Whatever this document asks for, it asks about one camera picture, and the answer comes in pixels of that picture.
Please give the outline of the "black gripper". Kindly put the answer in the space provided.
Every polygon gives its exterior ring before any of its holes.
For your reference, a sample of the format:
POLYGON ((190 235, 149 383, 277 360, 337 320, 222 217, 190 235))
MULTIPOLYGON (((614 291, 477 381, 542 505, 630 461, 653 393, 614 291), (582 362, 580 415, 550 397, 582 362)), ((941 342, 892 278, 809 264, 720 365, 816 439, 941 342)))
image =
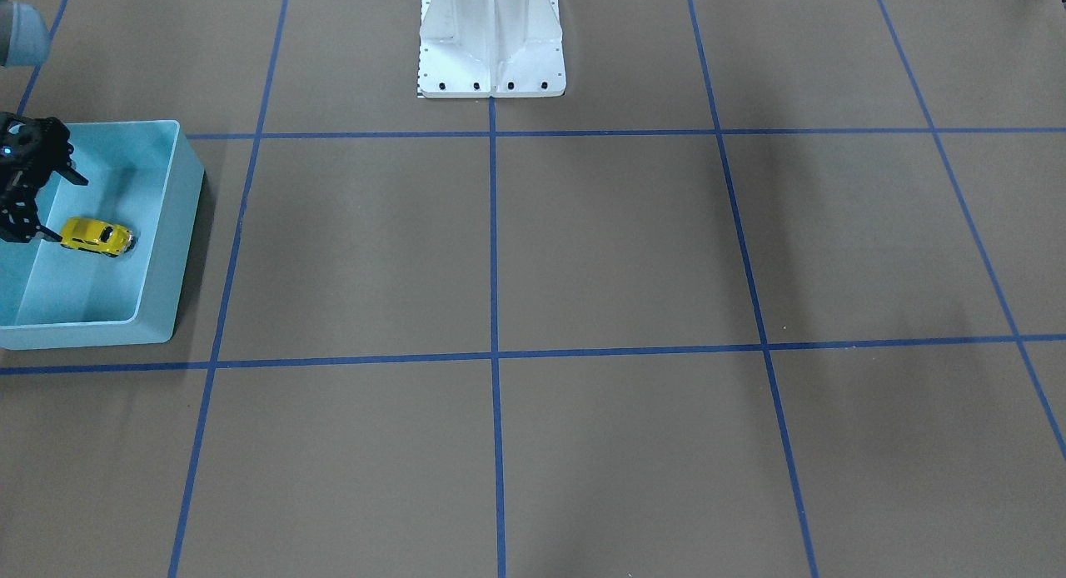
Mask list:
POLYGON ((1 240, 29 243, 35 237, 47 242, 61 242, 63 237, 42 225, 37 207, 38 188, 14 187, 1 195, 1 240))

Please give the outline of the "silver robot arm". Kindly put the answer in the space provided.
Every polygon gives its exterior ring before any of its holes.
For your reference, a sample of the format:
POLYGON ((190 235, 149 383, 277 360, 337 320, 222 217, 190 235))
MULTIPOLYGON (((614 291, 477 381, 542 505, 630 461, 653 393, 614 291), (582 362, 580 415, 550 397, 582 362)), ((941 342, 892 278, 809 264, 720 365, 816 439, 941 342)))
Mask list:
MULTIPOLYGON (((51 39, 37 9, 2 0, 2 66, 30 67, 46 61, 51 39)), ((41 237, 56 242, 43 225, 37 195, 67 156, 69 131, 54 117, 31 118, 2 112, 2 240, 29 243, 41 237)))

